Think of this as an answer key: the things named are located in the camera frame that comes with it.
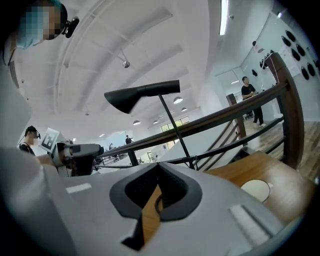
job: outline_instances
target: window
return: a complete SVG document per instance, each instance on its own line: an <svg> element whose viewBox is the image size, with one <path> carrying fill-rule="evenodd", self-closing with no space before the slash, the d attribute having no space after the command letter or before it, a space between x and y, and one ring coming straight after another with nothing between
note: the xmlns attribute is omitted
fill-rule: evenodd
<svg viewBox="0 0 320 256"><path fill-rule="evenodd" d="M190 123L190 119L189 119L189 116L186 116L186 117L178 119L174 122L175 122L175 125L177 127L179 127L179 126L183 126L184 124ZM174 126L172 125L172 123L168 123L166 125L161 126L161 131L166 132L166 131L169 131L173 128L174 128ZM167 146L168 150L170 150L178 141L179 140L176 139L174 141L167 142L166 146Z"/></svg>

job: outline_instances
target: wooden table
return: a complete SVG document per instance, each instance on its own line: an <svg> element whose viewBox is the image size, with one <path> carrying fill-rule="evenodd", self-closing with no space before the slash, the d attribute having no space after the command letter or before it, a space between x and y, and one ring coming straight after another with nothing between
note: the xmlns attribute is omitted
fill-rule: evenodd
<svg viewBox="0 0 320 256"><path fill-rule="evenodd" d="M271 183L271 194L264 202L284 224L304 214L312 200L316 185L299 172L260 151L239 161L206 172L231 181L241 187L250 180ZM144 241L147 242L160 226L155 201L161 195L157 186L142 210Z"/></svg>

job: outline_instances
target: wooden floor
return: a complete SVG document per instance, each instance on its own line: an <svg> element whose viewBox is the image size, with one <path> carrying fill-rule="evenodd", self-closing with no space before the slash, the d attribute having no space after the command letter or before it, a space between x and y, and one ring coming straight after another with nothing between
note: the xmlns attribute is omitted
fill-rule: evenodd
<svg viewBox="0 0 320 256"><path fill-rule="evenodd" d="M258 129L253 119L244 121L246 134L255 133ZM263 151L281 139L283 136L282 124L277 124L275 127L259 136L259 143L253 149ZM283 144L276 148L269 155L279 159L283 155ZM303 176L311 181L318 183L320 175L320 122L305 122L304 123L304 149L300 167L298 168Z"/></svg>

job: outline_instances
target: face mask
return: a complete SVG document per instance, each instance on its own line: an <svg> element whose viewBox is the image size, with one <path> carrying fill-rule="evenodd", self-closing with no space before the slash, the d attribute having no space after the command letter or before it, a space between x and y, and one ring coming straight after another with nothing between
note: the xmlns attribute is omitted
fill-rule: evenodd
<svg viewBox="0 0 320 256"><path fill-rule="evenodd" d="M17 30L16 46L27 49L44 39L44 28L49 24L49 13L41 6L30 6L20 19Z"/></svg>

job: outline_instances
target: lamp stand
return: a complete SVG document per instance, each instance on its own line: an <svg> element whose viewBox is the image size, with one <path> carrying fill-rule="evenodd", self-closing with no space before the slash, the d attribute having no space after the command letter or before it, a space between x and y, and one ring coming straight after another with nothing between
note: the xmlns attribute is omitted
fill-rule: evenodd
<svg viewBox="0 0 320 256"><path fill-rule="evenodd" d="M171 115L171 113L170 113L170 110L169 110L169 108L168 108L168 106L167 106L164 98L163 98L162 95L160 95L160 94L159 94L158 96L159 96L159 98L160 98L160 101L161 101L164 109L165 109L165 112L166 112L167 115L169 116L169 119L170 119L170 121L171 121L171 123L172 123L173 129L175 130L175 133L176 133L178 139L180 140L181 146L182 146L182 148L183 148L183 151L184 151L186 157L187 157L187 158L190 158L190 155L189 155L189 152L188 152L188 150L187 150L186 144L185 144L184 140L182 139L181 133L180 133L180 131L179 131L178 128L177 128L177 125L176 125L176 123L175 123L175 120L174 120L174 118L172 117L172 115ZM195 169L192 160L189 161L189 167L190 167L191 169Z"/></svg>

